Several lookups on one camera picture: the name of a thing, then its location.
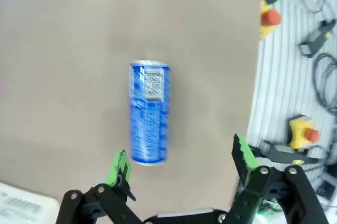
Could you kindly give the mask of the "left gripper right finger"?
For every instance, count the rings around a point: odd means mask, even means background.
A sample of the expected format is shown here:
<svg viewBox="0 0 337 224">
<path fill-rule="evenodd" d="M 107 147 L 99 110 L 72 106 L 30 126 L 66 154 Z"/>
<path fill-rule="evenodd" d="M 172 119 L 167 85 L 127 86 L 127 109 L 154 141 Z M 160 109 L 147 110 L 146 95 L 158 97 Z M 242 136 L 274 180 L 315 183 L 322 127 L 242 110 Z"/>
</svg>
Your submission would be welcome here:
<svg viewBox="0 0 337 224">
<path fill-rule="evenodd" d="M 274 199 L 287 223 L 327 223 L 328 219 L 304 170 L 283 171 L 260 165 L 244 138 L 234 135 L 232 158 L 243 185 L 226 215 L 226 223 L 252 223 L 263 200 Z"/>
</svg>

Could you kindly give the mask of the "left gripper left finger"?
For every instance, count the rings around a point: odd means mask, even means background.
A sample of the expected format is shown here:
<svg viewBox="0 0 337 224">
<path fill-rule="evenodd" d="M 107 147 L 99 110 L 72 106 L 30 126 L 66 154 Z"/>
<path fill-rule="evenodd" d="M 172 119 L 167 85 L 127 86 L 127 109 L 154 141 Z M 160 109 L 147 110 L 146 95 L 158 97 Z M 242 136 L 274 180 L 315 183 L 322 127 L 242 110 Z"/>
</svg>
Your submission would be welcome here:
<svg viewBox="0 0 337 224">
<path fill-rule="evenodd" d="M 128 198 L 136 200 L 128 184 L 130 173 L 126 151 L 117 151 L 105 183 L 86 193 L 69 190 L 64 194 L 56 223 L 96 223 L 106 216 L 112 223 L 142 223 L 126 204 Z"/>
</svg>

